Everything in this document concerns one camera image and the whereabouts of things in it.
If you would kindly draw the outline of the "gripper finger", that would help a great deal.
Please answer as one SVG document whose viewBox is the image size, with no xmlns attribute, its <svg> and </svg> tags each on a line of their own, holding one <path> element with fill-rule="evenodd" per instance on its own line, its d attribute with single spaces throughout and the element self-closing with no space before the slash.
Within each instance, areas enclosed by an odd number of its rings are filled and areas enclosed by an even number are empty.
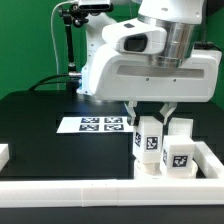
<svg viewBox="0 0 224 224">
<path fill-rule="evenodd" d="M 176 107 L 176 102 L 166 102 L 160 111 L 154 115 L 154 117 L 163 125 L 165 125 L 169 116 L 175 111 Z"/>
<path fill-rule="evenodd" d="M 135 108 L 137 107 L 136 101 L 127 101 L 124 103 L 127 115 L 127 123 L 130 126 L 137 126 L 139 124 L 139 116 L 136 114 Z"/>
</svg>

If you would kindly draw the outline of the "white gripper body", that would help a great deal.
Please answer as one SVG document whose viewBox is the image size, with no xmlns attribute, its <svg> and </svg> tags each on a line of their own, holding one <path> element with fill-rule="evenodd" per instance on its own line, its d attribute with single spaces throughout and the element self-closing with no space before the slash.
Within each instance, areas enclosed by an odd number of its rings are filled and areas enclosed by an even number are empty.
<svg viewBox="0 0 224 224">
<path fill-rule="evenodd" d="M 194 50 L 178 68 L 149 64 L 145 55 L 101 46 L 92 61 L 88 87 L 99 100 L 207 102 L 215 91 L 222 53 Z"/>
</svg>

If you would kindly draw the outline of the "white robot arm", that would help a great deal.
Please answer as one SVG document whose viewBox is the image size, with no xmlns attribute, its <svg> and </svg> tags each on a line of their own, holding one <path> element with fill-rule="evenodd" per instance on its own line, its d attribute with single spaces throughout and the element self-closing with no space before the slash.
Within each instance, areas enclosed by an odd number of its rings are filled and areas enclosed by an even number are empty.
<svg viewBox="0 0 224 224">
<path fill-rule="evenodd" d="M 165 123 L 179 102 L 207 102 L 215 90 L 222 52 L 196 41 L 205 0 L 134 0 L 138 16 L 116 22 L 90 19 L 92 34 L 81 91 L 123 101 L 136 126 L 135 106 L 162 102 Z"/>
</svg>

